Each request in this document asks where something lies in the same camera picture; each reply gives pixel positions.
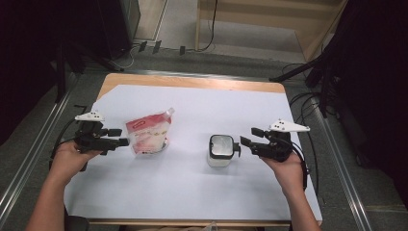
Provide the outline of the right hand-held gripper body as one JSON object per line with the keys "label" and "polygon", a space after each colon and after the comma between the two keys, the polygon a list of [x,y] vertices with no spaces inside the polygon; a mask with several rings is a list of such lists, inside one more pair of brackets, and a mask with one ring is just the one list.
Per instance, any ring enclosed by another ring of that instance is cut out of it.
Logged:
{"label": "right hand-held gripper body", "polygon": [[291,132],[309,132],[310,127],[279,118],[264,131],[266,132],[265,139],[268,140],[268,143],[253,141],[253,147],[250,148],[252,154],[277,162],[285,162],[293,152]]}

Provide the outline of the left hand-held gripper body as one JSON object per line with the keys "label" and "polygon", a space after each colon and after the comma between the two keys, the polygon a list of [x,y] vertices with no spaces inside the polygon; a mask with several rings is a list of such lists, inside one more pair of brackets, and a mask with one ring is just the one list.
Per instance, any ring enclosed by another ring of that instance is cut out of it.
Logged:
{"label": "left hand-held gripper body", "polygon": [[116,149],[117,140],[108,137],[108,128],[104,128],[103,117],[98,112],[89,112],[77,115],[74,119],[79,123],[74,140],[79,145],[81,152],[99,150],[106,155],[109,150]]}

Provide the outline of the clear jar with black lid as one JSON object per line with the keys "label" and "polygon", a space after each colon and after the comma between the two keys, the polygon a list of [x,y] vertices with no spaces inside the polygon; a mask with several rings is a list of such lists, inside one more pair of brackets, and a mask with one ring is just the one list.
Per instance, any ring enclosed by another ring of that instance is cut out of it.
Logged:
{"label": "clear jar with black lid", "polygon": [[241,147],[228,135],[212,135],[209,140],[207,163],[210,167],[227,167],[235,153],[241,156]]}

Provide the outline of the red and white spout pouch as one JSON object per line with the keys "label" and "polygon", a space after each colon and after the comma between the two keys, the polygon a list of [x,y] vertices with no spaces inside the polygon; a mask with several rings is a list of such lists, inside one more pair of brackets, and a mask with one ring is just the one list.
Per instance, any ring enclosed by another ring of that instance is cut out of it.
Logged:
{"label": "red and white spout pouch", "polygon": [[125,124],[130,144],[136,154],[154,154],[168,146],[167,132],[175,110],[147,115]]}

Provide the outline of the person's right hand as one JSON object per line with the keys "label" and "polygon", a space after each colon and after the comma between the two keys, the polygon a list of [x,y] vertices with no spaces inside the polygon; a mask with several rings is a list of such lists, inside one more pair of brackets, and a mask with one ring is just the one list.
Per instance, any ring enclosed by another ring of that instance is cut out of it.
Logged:
{"label": "person's right hand", "polygon": [[299,157],[291,153],[285,162],[277,162],[262,157],[262,160],[272,169],[286,197],[299,196],[303,191],[303,171]]}

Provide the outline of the person's left hand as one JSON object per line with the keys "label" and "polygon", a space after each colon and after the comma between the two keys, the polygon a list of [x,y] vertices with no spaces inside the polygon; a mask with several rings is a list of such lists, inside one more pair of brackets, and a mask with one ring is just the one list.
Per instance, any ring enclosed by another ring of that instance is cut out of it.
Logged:
{"label": "person's left hand", "polygon": [[59,185],[66,186],[70,179],[75,176],[89,160],[100,154],[101,152],[97,150],[82,153],[74,141],[60,144],[49,172],[52,181],[57,182]]}

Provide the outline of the white paper sheet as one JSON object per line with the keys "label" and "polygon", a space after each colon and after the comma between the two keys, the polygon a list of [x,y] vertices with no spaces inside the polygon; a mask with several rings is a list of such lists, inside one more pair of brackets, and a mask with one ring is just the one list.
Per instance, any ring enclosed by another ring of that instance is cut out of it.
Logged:
{"label": "white paper sheet", "polygon": [[65,189],[71,215],[89,219],[288,221],[285,196],[271,169],[248,148],[227,167],[207,163],[214,134],[234,140],[251,128],[292,120],[287,96],[253,90],[118,85],[93,109],[108,128],[174,109],[168,147],[135,154],[119,147],[89,161]]}

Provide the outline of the black tripod stand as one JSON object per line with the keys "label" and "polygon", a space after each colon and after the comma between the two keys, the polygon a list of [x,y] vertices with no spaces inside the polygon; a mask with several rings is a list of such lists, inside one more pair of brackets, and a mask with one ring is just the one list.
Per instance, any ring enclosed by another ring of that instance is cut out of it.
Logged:
{"label": "black tripod stand", "polygon": [[322,116],[327,118],[329,88],[331,81],[334,79],[333,60],[327,54],[321,54],[306,64],[302,64],[301,66],[278,77],[269,77],[268,80],[272,83],[281,83],[306,70],[310,70],[305,80],[305,85],[307,88],[314,88],[318,82],[321,82],[319,110]]}

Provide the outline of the black cabinet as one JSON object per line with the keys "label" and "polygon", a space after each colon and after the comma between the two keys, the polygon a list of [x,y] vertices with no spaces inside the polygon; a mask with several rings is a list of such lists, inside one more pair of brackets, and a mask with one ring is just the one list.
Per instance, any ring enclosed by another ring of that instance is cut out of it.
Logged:
{"label": "black cabinet", "polygon": [[139,0],[97,0],[104,35],[103,55],[115,59],[132,48],[140,22]]}

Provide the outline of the black curtain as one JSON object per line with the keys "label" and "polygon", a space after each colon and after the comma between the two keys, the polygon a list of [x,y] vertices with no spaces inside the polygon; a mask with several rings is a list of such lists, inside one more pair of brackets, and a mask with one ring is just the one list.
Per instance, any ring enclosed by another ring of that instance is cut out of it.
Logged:
{"label": "black curtain", "polygon": [[348,0],[332,41],[349,138],[408,209],[408,0]]}

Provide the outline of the metal floor rail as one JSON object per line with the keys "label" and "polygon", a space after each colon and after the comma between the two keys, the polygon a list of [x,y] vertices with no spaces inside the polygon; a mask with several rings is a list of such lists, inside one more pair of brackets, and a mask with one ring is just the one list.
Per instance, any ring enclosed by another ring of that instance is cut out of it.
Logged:
{"label": "metal floor rail", "polygon": [[69,98],[68,92],[55,103],[51,94],[46,94],[0,145],[0,227],[19,198]]}
{"label": "metal floor rail", "polygon": [[364,204],[345,165],[342,151],[335,141],[333,132],[330,129],[329,121],[327,118],[324,118],[321,113],[316,113],[316,117],[319,122],[319,126],[322,129],[322,133],[327,139],[329,153],[332,156],[334,167],[337,171],[348,207],[350,208],[350,211],[354,217],[358,231],[373,231]]}

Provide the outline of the light wooden frame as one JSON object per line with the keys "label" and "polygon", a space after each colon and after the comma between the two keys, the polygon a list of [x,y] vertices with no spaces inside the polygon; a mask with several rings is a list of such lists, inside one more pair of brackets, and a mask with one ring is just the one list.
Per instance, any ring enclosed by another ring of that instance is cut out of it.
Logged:
{"label": "light wooden frame", "polygon": [[295,31],[306,62],[311,61],[340,20],[348,0],[197,0],[194,47],[200,24],[213,14],[222,22]]}

